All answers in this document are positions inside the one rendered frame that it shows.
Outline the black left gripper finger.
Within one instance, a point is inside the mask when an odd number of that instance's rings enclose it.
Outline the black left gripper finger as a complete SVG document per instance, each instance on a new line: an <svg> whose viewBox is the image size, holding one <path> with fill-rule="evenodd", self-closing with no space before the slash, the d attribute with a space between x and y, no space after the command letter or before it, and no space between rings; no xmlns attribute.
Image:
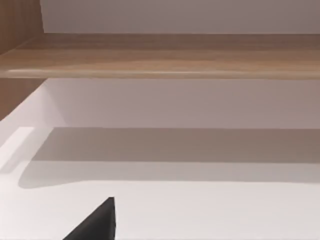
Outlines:
<svg viewBox="0 0 320 240"><path fill-rule="evenodd" d="M107 198L63 240L115 240L115 198Z"/></svg>

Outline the open wooden shelf unit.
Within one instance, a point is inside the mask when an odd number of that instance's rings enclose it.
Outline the open wooden shelf unit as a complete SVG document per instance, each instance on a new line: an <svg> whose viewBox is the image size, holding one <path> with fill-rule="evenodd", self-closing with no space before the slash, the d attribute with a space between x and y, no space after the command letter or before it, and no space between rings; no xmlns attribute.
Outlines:
<svg viewBox="0 0 320 240"><path fill-rule="evenodd" d="M320 33L45 33L39 0L0 0L0 121L48 78L318 80Z"/></svg>

